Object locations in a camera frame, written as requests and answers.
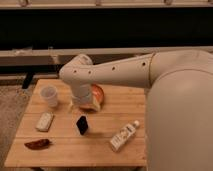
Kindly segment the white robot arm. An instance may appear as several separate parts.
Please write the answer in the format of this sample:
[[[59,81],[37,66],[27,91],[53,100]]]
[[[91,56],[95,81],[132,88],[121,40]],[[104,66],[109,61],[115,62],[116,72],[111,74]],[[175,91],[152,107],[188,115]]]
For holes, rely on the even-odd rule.
[[[93,83],[146,88],[148,171],[213,171],[213,53],[158,52],[99,65],[80,54],[59,75],[76,105],[92,100]]]

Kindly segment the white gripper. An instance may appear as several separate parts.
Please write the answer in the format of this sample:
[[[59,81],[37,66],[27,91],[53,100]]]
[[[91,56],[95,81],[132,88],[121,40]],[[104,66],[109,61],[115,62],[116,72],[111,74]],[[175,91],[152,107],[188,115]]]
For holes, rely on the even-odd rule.
[[[72,91],[72,101],[75,105],[81,106],[92,102],[92,89],[90,84],[76,84],[70,86]],[[73,103],[70,102],[68,111],[72,111]],[[93,99],[93,109],[100,111],[101,106],[96,98]]]

